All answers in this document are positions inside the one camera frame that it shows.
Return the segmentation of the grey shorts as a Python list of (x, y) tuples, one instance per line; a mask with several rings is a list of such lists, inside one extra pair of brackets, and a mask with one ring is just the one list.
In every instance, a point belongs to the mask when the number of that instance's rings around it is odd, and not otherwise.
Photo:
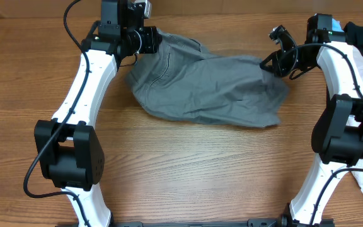
[(280, 123), (277, 112), (289, 87), (261, 69), (259, 58), (215, 55), (197, 40), (160, 35), (158, 52), (144, 55), (125, 77), (147, 113), (207, 125), (264, 128)]

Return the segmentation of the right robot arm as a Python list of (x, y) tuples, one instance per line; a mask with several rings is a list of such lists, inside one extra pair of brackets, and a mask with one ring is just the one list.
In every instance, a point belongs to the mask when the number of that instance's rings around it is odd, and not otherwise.
[(306, 41), (298, 45), (280, 25), (269, 34), (280, 45), (260, 67), (276, 77), (296, 79), (318, 67), (328, 96), (317, 121), (311, 147), (313, 164), (299, 191), (277, 219), (251, 219), (248, 226), (334, 226), (322, 214), (335, 188), (363, 160), (363, 82), (354, 60), (355, 46), (345, 32), (333, 29), (333, 17), (316, 14), (308, 19)]

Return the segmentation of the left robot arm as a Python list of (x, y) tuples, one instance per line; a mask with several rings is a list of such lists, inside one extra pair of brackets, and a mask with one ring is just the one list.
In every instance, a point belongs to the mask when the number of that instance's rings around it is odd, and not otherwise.
[(44, 178), (66, 195), (78, 217), (78, 226), (113, 226), (100, 188), (105, 155), (95, 132), (98, 112), (108, 85), (128, 56), (158, 51), (161, 35), (144, 26), (151, 16), (148, 0), (102, 0), (101, 18), (85, 39), (76, 42), (81, 51), (78, 72), (59, 109), (50, 120), (39, 120), (34, 136), (37, 157), (23, 182), (25, 194), (37, 164)]

